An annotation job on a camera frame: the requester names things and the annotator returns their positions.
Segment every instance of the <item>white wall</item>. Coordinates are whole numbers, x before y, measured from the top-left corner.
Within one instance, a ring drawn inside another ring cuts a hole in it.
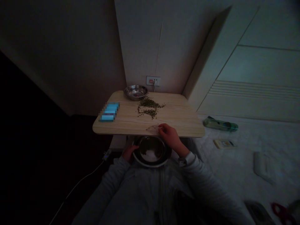
[[[126,86],[110,0],[1,1],[0,50],[69,115]]]
[[[112,0],[2,0],[0,50],[67,114],[97,115],[126,80],[155,74],[162,22],[157,91],[181,93],[214,18],[233,2],[116,0],[121,52]]]
[[[161,77],[156,91],[182,93],[213,20],[221,11],[233,3],[258,6],[290,2],[115,0],[127,85],[146,85],[146,76],[156,75]]]

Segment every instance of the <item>scissors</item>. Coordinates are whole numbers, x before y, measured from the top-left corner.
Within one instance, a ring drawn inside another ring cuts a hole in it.
[[[273,210],[273,213],[279,217],[281,223],[283,225],[287,225],[287,221],[290,221],[292,225],[297,225],[295,218],[288,213],[287,208],[283,207],[282,205],[279,205],[278,203],[271,203],[271,207]]]

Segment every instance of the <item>wooden table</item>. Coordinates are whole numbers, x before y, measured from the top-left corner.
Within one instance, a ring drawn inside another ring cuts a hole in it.
[[[165,104],[165,107],[158,109],[157,119],[152,119],[147,114],[139,116],[138,101],[128,99],[123,91],[116,91],[107,101],[120,103],[115,120],[99,122],[101,112],[93,124],[93,131],[97,134],[156,136],[158,135],[157,125],[167,123],[177,130],[180,137],[204,136],[202,122],[183,95],[149,92],[148,97],[158,104]]]

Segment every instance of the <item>gray sweatshirt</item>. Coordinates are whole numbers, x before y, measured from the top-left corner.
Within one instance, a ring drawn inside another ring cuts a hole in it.
[[[160,168],[145,168],[123,157],[103,175],[102,182],[87,200],[72,224],[177,224],[174,192],[215,209],[233,224],[250,224],[241,208],[222,189],[219,182],[193,153],[187,165],[179,167],[170,159]]]

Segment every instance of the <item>stainless steel bowl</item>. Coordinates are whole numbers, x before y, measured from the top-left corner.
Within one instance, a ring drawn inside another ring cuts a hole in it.
[[[125,88],[124,94],[134,101],[142,100],[148,94],[148,89],[141,85],[131,85]]]
[[[132,144],[133,144],[133,145],[140,145],[140,143],[141,143],[144,139],[146,139],[146,138],[147,138],[147,136],[145,136],[145,137],[143,137],[143,136],[136,137],[136,138],[133,140]],[[163,145],[162,155],[158,158],[157,161],[155,161],[155,162],[149,162],[149,161],[146,161],[146,160],[142,157],[141,152],[139,151],[139,149],[137,149],[137,150],[135,150],[135,151],[133,152],[133,156],[134,156],[134,158],[136,159],[136,161],[138,161],[141,165],[146,166],[146,167],[150,167],[150,168],[157,168],[157,167],[160,167],[160,166],[164,165],[164,164],[168,161],[168,159],[169,159],[170,156],[171,156],[172,149],[171,149],[168,145],[166,145],[166,144],[164,143],[164,141],[163,141],[161,138],[159,138],[159,137],[152,137],[152,138],[157,138],[157,139],[159,139],[159,141],[160,141],[160,142],[162,143],[162,145]]]

